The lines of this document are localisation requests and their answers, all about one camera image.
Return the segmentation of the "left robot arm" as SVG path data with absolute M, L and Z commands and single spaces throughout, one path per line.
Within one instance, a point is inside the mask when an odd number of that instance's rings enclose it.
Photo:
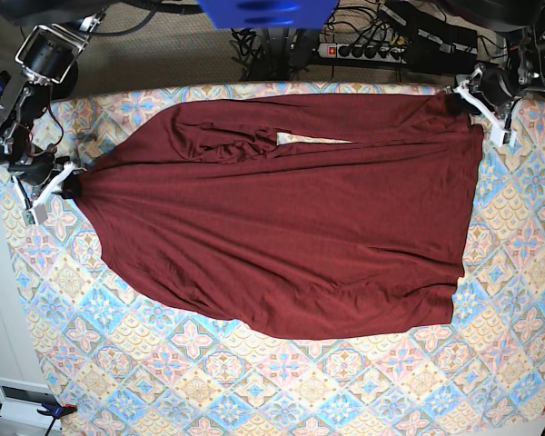
M 506 43 L 503 66 L 485 65 L 478 94 L 502 107 L 535 93 L 545 98 L 544 1 L 439 1 L 444 12 L 491 30 Z

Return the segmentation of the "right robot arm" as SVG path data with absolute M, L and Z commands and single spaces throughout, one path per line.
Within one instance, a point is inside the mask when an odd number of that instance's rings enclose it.
M 76 61 L 104 17 L 107 1 L 0 1 L 0 16 L 32 31 L 15 55 L 17 71 L 0 74 L 0 166 L 19 181 L 43 187 L 66 162 L 56 146 L 34 146 L 35 120 L 53 94 L 69 93 Z

